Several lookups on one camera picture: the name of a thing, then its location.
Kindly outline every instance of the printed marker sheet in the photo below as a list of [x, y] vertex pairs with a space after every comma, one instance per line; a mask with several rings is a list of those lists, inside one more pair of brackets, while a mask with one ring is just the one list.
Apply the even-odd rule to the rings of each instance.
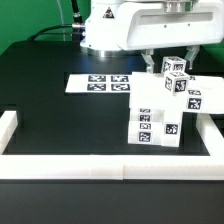
[[66, 93], [129, 93], [129, 75], [71, 74]]

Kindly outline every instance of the cable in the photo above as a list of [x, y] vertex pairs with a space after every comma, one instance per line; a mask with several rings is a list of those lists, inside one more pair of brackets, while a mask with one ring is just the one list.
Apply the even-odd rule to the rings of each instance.
[[38, 36], [41, 36], [41, 35], [78, 35], [78, 36], [80, 36], [80, 35], [83, 35], [82, 33], [80, 33], [80, 32], [65, 32], [65, 33], [40, 33]]
[[73, 14], [74, 23], [82, 23], [82, 16], [79, 12], [77, 0], [71, 0], [71, 3], [72, 3], [72, 9], [74, 13]]
[[61, 7], [60, 0], [57, 0], [57, 3], [58, 3], [58, 9], [59, 9], [59, 12], [60, 12], [60, 16], [61, 16], [61, 24], [64, 25], [65, 24], [65, 22], [64, 22], [64, 14], [63, 14], [63, 10], [62, 10], [62, 7]]
[[34, 41], [38, 36], [42, 35], [43, 33], [46, 33], [47, 31], [63, 29], [63, 28], [72, 28], [72, 24], [58, 25], [58, 26], [52, 26], [52, 27], [45, 28], [43, 30], [40, 30], [36, 34], [32, 35], [31, 37], [29, 37], [27, 40]]

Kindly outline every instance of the black cable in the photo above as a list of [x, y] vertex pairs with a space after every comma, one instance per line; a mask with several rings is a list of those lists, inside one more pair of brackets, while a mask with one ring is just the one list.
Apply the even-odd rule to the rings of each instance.
[[64, 28], [72, 28], [72, 24], [58, 25], [58, 26], [52, 26], [52, 27], [45, 28], [45, 29], [43, 29], [43, 30], [40, 30], [40, 31], [37, 32], [36, 34], [32, 35], [31, 37], [29, 37], [27, 40], [28, 40], [28, 41], [33, 41], [33, 40], [35, 40], [39, 35], [42, 35], [43, 33], [47, 32], [47, 31], [56, 30], [56, 29], [64, 29]]
[[82, 16], [79, 12], [77, 0], [71, 0], [71, 3], [72, 3], [72, 9], [74, 13], [73, 15], [74, 23], [82, 23]]
[[72, 2], [72, 9], [74, 13], [79, 13], [79, 7], [78, 7], [78, 3], [76, 0], [71, 0]]
[[80, 35], [82, 35], [82, 33], [79, 33], [79, 32], [67, 32], [67, 33], [40, 33], [38, 36], [41, 36], [41, 35], [77, 35], [77, 36], [80, 36]]

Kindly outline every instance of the black tabletop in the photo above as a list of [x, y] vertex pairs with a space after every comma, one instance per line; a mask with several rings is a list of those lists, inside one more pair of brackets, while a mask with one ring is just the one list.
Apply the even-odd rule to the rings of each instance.
[[[157, 51], [158, 69], [163, 56], [185, 53], [184, 48]], [[96, 58], [70, 42], [13, 44], [0, 57], [0, 109], [17, 110], [19, 118], [5, 154], [207, 155], [192, 114], [185, 114], [180, 149], [130, 146], [128, 94], [64, 92], [70, 73], [132, 71], [145, 71], [141, 56]], [[202, 49], [190, 73], [222, 76], [223, 71]], [[213, 118], [223, 133], [223, 117]], [[1, 180], [0, 222], [220, 224], [223, 187], [218, 181]]]
[[[157, 70], [163, 56], [185, 54], [185, 48], [156, 51]], [[18, 42], [0, 57], [0, 68], [0, 110], [16, 110], [19, 118], [5, 154], [208, 155], [194, 114], [184, 114], [179, 148], [134, 145], [127, 143], [128, 93], [65, 94], [71, 73], [145, 71], [141, 55], [99, 58], [72, 42]], [[202, 49], [190, 74], [219, 76], [223, 68]]]

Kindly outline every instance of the metal mount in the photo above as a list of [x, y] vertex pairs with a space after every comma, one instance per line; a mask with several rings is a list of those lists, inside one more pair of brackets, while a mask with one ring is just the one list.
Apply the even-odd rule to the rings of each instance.
[[164, 10], [166, 13], [185, 13], [193, 10], [193, 5], [198, 0], [166, 0]]

